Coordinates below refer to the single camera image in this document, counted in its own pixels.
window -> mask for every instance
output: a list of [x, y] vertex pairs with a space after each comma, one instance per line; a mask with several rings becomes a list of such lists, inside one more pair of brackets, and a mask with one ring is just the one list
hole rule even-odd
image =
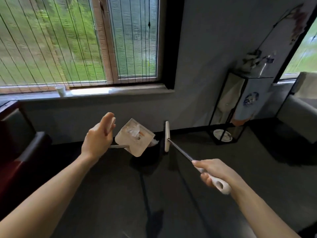
[[317, 72], [317, 19], [309, 28], [280, 79], [297, 78], [300, 72]]
[[0, 93], [158, 81], [159, 0], [0, 0]]

white cup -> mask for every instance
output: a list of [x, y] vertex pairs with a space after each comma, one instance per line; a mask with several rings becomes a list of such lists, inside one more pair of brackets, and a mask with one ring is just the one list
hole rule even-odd
[[66, 88], [64, 85], [58, 85], [55, 87], [56, 91], [58, 92], [60, 97], [66, 96]]

hand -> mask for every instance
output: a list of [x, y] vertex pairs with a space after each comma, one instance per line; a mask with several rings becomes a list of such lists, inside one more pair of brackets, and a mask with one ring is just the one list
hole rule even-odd
[[113, 113], [107, 113], [103, 116], [100, 123], [88, 131], [81, 146], [81, 156], [89, 159], [93, 164], [97, 163], [113, 141], [112, 130], [116, 125], [112, 124], [109, 133], [107, 133], [107, 127], [111, 124], [113, 117]]
[[[237, 174], [237, 172], [235, 172], [232, 168], [227, 166], [224, 162], [222, 162], [219, 159], [201, 160], [201, 161], [194, 160], [192, 163], [195, 167], [203, 168], [212, 176], [218, 177], [226, 181], [233, 190], [237, 190], [239, 188], [243, 188], [244, 186], [247, 186], [247, 184], [244, 182], [241, 176]], [[209, 178], [207, 173], [202, 173], [201, 179], [208, 186], [214, 187], [214, 185], [212, 184], [211, 178]]]

brown leather chair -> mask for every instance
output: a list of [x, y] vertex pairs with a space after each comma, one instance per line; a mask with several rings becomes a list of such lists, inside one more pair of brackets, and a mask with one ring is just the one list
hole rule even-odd
[[30, 177], [44, 165], [51, 143], [35, 131], [20, 102], [0, 106], [0, 220], [38, 188]]

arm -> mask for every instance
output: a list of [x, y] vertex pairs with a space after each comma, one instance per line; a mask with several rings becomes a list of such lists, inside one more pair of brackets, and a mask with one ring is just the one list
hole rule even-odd
[[[300, 238], [232, 168], [221, 160], [193, 161], [193, 165], [204, 168], [211, 175], [223, 179], [232, 187], [233, 199], [258, 238]], [[201, 174], [201, 179], [208, 186], [213, 187], [206, 173]]]
[[50, 237], [89, 169], [112, 143], [112, 130], [106, 133], [113, 113], [87, 133], [81, 155], [56, 176], [38, 188], [0, 222], [0, 238]]

